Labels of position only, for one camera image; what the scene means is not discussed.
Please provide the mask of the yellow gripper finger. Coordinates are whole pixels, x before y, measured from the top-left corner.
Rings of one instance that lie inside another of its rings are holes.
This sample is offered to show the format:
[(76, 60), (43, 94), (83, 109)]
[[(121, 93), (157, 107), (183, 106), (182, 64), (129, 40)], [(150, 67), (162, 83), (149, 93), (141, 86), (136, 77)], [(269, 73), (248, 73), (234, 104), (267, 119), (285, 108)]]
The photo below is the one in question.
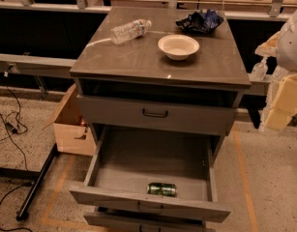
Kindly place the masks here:
[(276, 96), (269, 105), (264, 128), (280, 132), (297, 114), (297, 73), (284, 77), (279, 82)]

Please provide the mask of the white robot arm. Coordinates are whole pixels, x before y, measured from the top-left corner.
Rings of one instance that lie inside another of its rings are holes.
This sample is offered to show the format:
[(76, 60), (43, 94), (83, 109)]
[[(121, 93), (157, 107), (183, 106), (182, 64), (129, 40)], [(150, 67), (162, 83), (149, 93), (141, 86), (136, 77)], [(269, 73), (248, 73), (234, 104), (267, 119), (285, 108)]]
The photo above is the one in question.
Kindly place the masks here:
[(297, 114), (297, 10), (282, 26), (277, 40), (277, 63), (287, 70), (273, 74), (267, 94), (264, 129), (280, 132)]

